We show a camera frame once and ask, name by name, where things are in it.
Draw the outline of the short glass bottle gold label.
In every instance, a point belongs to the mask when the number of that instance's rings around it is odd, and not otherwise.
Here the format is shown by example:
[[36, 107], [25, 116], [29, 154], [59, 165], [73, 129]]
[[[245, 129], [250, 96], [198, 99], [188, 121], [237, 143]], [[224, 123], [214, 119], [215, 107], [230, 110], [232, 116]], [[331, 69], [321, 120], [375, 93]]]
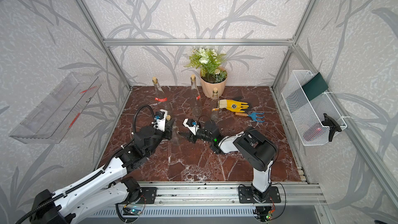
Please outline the short glass bottle gold label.
[[[172, 118], [170, 115], [167, 115], [166, 121], [171, 120], [171, 119], [175, 119], [175, 118]], [[179, 128], [174, 123], [172, 139], [169, 140], [171, 142], [171, 144], [174, 145], [174, 146], [179, 146], [180, 145], [180, 139], [179, 139], [178, 131], [179, 131]]]

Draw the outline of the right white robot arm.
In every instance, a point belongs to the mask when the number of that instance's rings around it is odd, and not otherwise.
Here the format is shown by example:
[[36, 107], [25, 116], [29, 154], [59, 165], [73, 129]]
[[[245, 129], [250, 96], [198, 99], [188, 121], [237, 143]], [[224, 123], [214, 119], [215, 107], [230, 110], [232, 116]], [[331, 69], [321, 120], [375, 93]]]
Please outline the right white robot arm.
[[194, 144], [197, 140], [208, 142], [210, 149], [217, 155], [240, 152], [254, 170], [250, 187], [253, 199], [264, 203], [271, 198], [271, 170], [277, 158], [278, 148], [260, 131], [248, 127], [236, 135], [223, 136], [213, 120], [206, 121], [202, 126], [194, 119], [185, 119], [183, 126], [188, 128], [188, 132], [178, 134], [190, 143]]

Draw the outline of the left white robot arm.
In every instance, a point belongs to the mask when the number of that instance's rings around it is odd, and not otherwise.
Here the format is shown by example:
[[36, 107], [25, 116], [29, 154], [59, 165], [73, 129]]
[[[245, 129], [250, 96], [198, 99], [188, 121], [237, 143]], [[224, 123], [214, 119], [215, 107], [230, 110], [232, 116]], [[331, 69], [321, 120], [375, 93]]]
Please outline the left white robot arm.
[[127, 146], [114, 153], [102, 167], [55, 192], [44, 190], [30, 212], [17, 223], [76, 224], [100, 209], [141, 198], [138, 182], [124, 176], [142, 166], [163, 140], [172, 138], [174, 119], [158, 120], [140, 129]]

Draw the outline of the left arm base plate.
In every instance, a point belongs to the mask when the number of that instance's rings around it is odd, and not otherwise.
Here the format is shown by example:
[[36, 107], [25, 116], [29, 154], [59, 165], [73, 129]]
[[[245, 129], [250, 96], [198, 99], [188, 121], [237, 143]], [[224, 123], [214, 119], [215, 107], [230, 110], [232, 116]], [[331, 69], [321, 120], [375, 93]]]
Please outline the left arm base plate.
[[157, 187], [142, 187], [137, 204], [154, 204], [157, 196]]

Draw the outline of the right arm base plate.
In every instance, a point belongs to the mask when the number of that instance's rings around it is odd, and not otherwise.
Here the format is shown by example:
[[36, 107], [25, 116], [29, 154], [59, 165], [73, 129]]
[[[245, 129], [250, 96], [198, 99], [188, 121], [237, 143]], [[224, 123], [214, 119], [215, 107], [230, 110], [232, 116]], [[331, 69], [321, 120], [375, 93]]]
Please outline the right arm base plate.
[[240, 203], [281, 203], [281, 197], [276, 186], [269, 186], [265, 192], [260, 192], [253, 186], [238, 186]]

